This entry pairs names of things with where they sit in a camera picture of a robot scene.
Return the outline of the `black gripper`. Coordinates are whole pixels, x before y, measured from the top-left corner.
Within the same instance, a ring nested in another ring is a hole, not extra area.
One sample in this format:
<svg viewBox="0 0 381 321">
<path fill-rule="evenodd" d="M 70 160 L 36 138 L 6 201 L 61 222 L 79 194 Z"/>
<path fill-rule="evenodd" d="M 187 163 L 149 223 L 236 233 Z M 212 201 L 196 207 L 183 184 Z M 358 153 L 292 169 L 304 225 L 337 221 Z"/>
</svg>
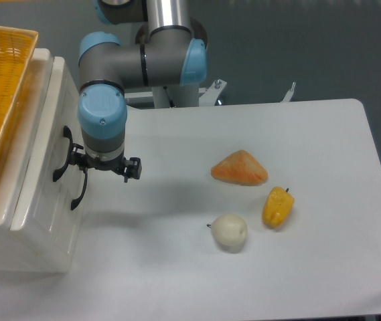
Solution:
<svg viewBox="0 0 381 321">
<path fill-rule="evenodd" d="M 124 153 L 120 153 L 118 157 L 112 160 L 101 160 L 99 157 L 91 157 L 84 151 L 84 147 L 78 143 L 71 142 L 68 148 L 68 164 L 77 165 L 78 168 L 85 173 L 86 163 L 89 168 L 94 168 L 99 171 L 113 171 L 118 175 L 124 177 L 124 182 L 127 183 L 129 179 L 139 180 L 142 172 L 141 159 L 138 157 L 131 157 L 126 159 Z"/>
</svg>

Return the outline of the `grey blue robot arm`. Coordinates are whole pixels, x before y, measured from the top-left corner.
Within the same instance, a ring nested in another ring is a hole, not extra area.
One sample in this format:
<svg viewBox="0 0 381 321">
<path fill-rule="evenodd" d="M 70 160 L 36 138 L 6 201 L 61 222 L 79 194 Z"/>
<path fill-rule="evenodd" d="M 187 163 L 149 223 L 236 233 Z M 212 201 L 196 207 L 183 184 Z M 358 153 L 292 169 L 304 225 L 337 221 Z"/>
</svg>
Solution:
<svg viewBox="0 0 381 321">
<path fill-rule="evenodd" d="M 90 33 L 80 43 L 78 121 L 83 144 L 71 143 L 66 162 L 81 171 L 112 171 L 138 179 L 141 161 L 125 158 L 125 92 L 153 88 L 177 107 L 199 104 L 206 45 L 194 34 L 186 1 L 95 1 L 99 19 L 145 21 L 147 41 L 123 46 L 118 37 Z"/>
</svg>

